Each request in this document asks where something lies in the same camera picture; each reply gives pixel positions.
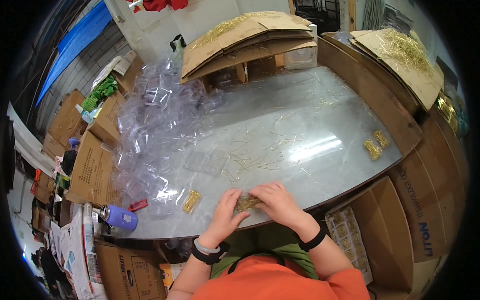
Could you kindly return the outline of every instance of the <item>black strap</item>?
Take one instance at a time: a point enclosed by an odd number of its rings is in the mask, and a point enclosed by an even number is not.
[[[180,45],[183,48],[187,47],[187,44],[185,43],[185,40],[183,39],[183,37],[181,35],[178,35],[170,42],[170,47],[172,47],[173,52],[177,50],[177,47],[175,47],[175,44],[173,42],[175,42],[178,39],[180,39]]]
[[[230,266],[230,269],[228,269],[227,274],[230,274],[233,271],[235,271],[235,268],[237,268],[237,264],[239,263],[239,261],[241,261],[242,259],[247,258],[249,256],[256,255],[256,254],[269,254],[269,255],[276,258],[276,261],[279,265],[285,266],[285,259],[283,259],[283,257],[278,255],[277,253],[273,252],[272,250],[268,250],[268,249],[259,249],[259,250],[244,254],[241,258],[237,259],[236,262],[234,262],[233,265]]]
[[[220,246],[220,251],[218,253],[211,253],[210,255],[206,255],[206,254],[201,253],[197,249],[197,247],[193,247],[192,248],[192,254],[199,261],[202,261],[206,264],[216,264],[223,258],[225,253],[227,253],[228,250],[230,249],[230,245],[225,241],[221,242],[219,246]]]
[[[320,229],[318,234],[309,242],[304,243],[300,237],[297,235],[297,238],[299,239],[299,246],[300,249],[304,250],[305,252],[310,251],[311,249],[315,248],[316,246],[320,245],[320,243],[324,240],[326,233]]]

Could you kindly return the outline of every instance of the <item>black wristband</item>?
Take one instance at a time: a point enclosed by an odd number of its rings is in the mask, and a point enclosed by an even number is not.
[[[230,249],[230,245],[225,241],[221,242],[219,246],[220,246],[220,251],[218,253],[211,253],[210,255],[201,253],[197,249],[197,247],[193,246],[192,254],[196,257],[196,259],[206,264],[216,264],[225,256],[225,254]]]
[[[310,251],[311,249],[320,245],[320,243],[324,240],[325,236],[326,236],[326,233],[323,232],[322,229],[320,229],[318,234],[311,241],[304,243],[297,234],[297,238],[299,239],[300,249],[304,250],[305,252]]]

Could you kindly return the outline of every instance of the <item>table surface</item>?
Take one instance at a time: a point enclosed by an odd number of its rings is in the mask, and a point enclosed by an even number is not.
[[[119,228],[118,237],[168,239],[202,234],[221,194],[232,186],[245,191],[274,180],[284,184],[302,209],[318,206],[367,182],[401,159],[395,142],[362,99],[325,67],[284,73],[237,86],[201,125],[192,154],[183,160],[172,188],[175,209],[155,216],[155,201],[136,214],[138,225]],[[390,145],[377,160],[364,147],[381,130]],[[187,214],[188,190],[202,198]],[[240,228],[270,218],[258,209]]]

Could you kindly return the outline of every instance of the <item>purple water bottle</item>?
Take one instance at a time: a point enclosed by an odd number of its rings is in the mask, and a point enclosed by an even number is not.
[[[116,205],[104,205],[100,208],[100,218],[112,226],[134,230],[137,227],[137,216]]]

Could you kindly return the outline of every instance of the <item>orange shirt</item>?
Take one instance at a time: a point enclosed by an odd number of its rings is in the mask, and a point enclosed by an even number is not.
[[[231,274],[226,270],[218,278],[198,288],[191,300],[265,300],[322,299],[370,300],[361,272],[347,269],[326,281],[307,278],[293,262],[287,267],[268,256],[250,256],[239,261]]]

